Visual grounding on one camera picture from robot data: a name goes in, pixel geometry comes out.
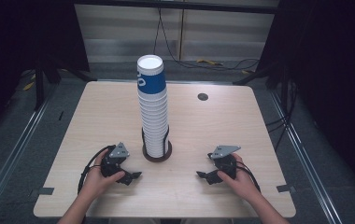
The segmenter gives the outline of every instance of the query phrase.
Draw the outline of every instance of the black curtain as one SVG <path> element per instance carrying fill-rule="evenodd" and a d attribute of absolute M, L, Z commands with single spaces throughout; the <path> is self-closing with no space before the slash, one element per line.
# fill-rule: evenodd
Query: black curtain
<path fill-rule="evenodd" d="M 283 59 L 320 130 L 355 173 L 355 1 L 303 3 L 311 13 L 307 26 L 276 15 L 259 66 Z M 303 28 L 299 39 L 284 38 Z M 275 86 L 282 73 L 270 74 L 270 83 Z"/>
<path fill-rule="evenodd" d="M 52 55 L 77 70 L 89 71 L 73 4 L 0 1 L 0 113 L 21 73 Z"/>

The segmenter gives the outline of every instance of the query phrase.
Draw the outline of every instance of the black base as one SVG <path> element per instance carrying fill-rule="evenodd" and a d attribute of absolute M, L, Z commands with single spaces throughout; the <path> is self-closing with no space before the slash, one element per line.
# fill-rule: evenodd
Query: black base
<path fill-rule="evenodd" d="M 171 156 L 172 154 L 172 144 L 171 142 L 168 141 L 168 151 L 165 153 L 165 155 L 161 156 L 160 158 L 154 158 L 154 157 L 151 157 L 149 154 L 148 154 L 148 151 L 146 149 L 146 145 L 143 145 L 142 147 L 143 149 L 143 155 L 145 156 L 145 158 L 148 160 L 148 161 L 152 161 L 152 162 L 162 162 L 162 161 L 166 161 L 168 160 L 168 158 Z"/>

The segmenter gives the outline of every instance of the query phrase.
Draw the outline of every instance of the black cable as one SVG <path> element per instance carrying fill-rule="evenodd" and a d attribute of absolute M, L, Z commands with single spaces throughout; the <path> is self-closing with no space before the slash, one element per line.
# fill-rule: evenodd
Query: black cable
<path fill-rule="evenodd" d="M 274 120 L 274 121 L 272 121 L 272 122 L 266 123 L 265 126 L 270 126 L 270 125 L 279 123 L 280 121 L 284 120 L 285 118 L 286 118 L 286 117 L 283 117 L 283 118 L 281 118 L 281 119 L 277 119 L 277 120 Z"/>
<path fill-rule="evenodd" d="M 165 39 L 165 44 L 166 44 L 166 47 L 168 49 L 169 55 L 172 57 L 174 62 L 179 64 L 180 66 L 183 66 L 185 68 L 205 68 L 205 69 L 214 70 L 214 71 L 229 71 L 229 70 L 248 69 L 250 67 L 253 67 L 254 65 L 256 65 L 259 62 L 259 59 L 244 59 L 244 60 L 240 61 L 236 66 L 229 68 L 229 67 L 201 66 L 201 65 L 197 65 L 197 64 L 185 63 L 185 62 L 182 62 L 182 61 L 178 61 L 178 60 L 175 59 L 174 55 L 172 54 L 171 49 L 169 48 L 168 39 L 166 37 L 165 29 L 163 28 L 163 18 L 161 16 L 161 9 L 160 8 L 159 8 L 158 13 L 159 13 L 159 25 L 161 24 L 161 27 L 163 29 L 163 38 Z M 238 68 L 239 64 L 241 64 L 243 62 L 247 62 L 247 61 L 255 61 L 255 62 L 253 64 L 247 66 L 247 67 Z"/>
<path fill-rule="evenodd" d="M 279 147 L 279 144 L 282 140 L 283 135 L 286 132 L 286 129 L 289 127 L 289 124 L 291 123 L 291 114 L 293 113 L 294 107 L 295 107 L 295 103 L 296 103 L 296 99 L 297 99 L 297 95 L 298 95 L 298 90 L 297 90 L 297 86 L 293 85 L 293 82 L 291 81 L 291 89 L 290 89 L 290 97 L 291 97 L 291 108 L 289 109 L 288 114 L 285 116 L 286 118 L 284 119 L 284 122 L 282 123 L 282 125 L 279 125 L 278 127 L 276 127 L 274 130 L 280 128 L 281 126 L 285 126 L 285 128 L 283 129 L 279 139 L 277 140 L 277 144 L 275 146 L 275 151 L 277 151 L 277 148 Z"/>
<path fill-rule="evenodd" d="M 90 162 L 88 162 L 87 166 L 85 166 L 84 168 L 84 171 L 82 172 L 81 174 L 81 178 L 78 182 L 78 194 L 79 192 L 81 191 L 82 189 L 82 186 L 84 185 L 84 179 L 85 179 L 85 176 L 87 176 L 87 173 L 91 170 L 91 164 L 92 162 L 96 159 L 96 157 L 99 156 L 99 154 L 101 154 L 103 151 L 105 151 L 106 149 L 108 149 L 108 147 L 104 147 L 102 148 L 101 150 L 99 150 L 93 157 L 92 159 L 90 160 Z"/>
<path fill-rule="evenodd" d="M 26 72 L 25 74 L 22 74 L 21 77 L 28 77 L 28 76 L 34 75 L 35 73 L 36 73 L 35 69 L 32 69 L 32 70 L 29 70 L 28 72 Z"/>
<path fill-rule="evenodd" d="M 262 191 L 260 190 L 260 186 L 259 186 L 259 184 L 257 183 L 256 178 L 254 177 L 254 175 L 253 175 L 253 173 L 250 171 L 250 169 L 247 167 L 247 165 L 245 165 L 243 162 L 240 162 L 240 161 L 237 161 L 236 163 L 239 163 L 239 164 L 241 164 L 241 165 L 244 166 L 244 167 L 241 167 L 241 166 L 237 166 L 237 165 L 236 165 L 236 168 L 238 168 L 238 169 L 240 169 L 240 170 L 246 172 L 246 173 L 250 176 L 250 179 L 252 180 L 252 182 L 253 182 L 254 186 L 256 187 L 256 189 L 257 189 L 259 192 L 262 192 Z"/>
<path fill-rule="evenodd" d="M 160 8 L 158 8 L 158 13 L 160 14 L 160 18 L 161 18 L 161 9 Z M 158 31 L 160 30 L 160 23 L 161 23 L 161 20 L 158 20 L 157 34 L 155 35 L 154 48 L 153 48 L 153 54 L 154 55 L 155 55 L 155 47 L 157 46 Z"/>
<path fill-rule="evenodd" d="M 262 192 L 261 189 L 260 189 L 259 184 L 257 183 L 256 178 L 254 177 L 254 174 L 250 171 L 250 169 L 247 167 L 247 165 L 245 165 L 243 162 L 240 162 L 240 161 L 236 161 L 235 163 L 239 163 L 239 164 L 243 165 L 244 167 L 241 167 L 241 166 L 238 166 L 238 165 L 230 165 L 230 164 L 220 164 L 220 165 L 228 166 L 228 167 L 231 167 L 231 168 L 235 168 L 235 169 L 239 169 L 239 170 L 244 171 L 245 173 L 247 173 L 250 176 L 250 179 L 252 180 L 252 182 L 253 182 L 254 186 L 256 187 L 256 189 L 259 192 Z"/>

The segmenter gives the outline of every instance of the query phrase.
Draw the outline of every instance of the stack of cups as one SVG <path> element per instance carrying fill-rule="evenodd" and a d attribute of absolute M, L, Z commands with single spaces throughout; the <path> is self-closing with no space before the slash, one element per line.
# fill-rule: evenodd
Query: stack of cups
<path fill-rule="evenodd" d="M 145 55 L 137 61 L 137 94 L 142 115 L 143 154 L 164 161 L 172 152 L 168 141 L 168 103 L 163 60 Z"/>

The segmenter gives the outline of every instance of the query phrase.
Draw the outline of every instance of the metal bracket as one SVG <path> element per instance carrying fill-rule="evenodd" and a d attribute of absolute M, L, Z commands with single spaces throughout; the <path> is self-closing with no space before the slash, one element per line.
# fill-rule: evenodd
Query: metal bracket
<path fill-rule="evenodd" d="M 129 152 L 123 142 L 119 142 L 119 144 L 114 148 L 113 153 L 110 153 L 108 156 L 110 158 L 126 158 L 129 157 Z"/>
<path fill-rule="evenodd" d="M 40 188 L 40 189 L 33 189 L 30 192 L 30 197 L 36 198 L 38 195 L 52 195 L 54 188 Z"/>
<path fill-rule="evenodd" d="M 215 160 L 223 158 L 239 150 L 240 148 L 241 147 L 239 146 L 217 146 L 215 151 L 213 151 L 213 153 L 210 155 L 210 159 Z"/>
<path fill-rule="evenodd" d="M 296 188 L 294 186 L 290 186 L 290 185 L 281 185 L 281 186 L 277 186 L 277 191 L 279 193 L 282 192 L 290 192 L 290 193 L 295 193 L 296 192 Z"/>

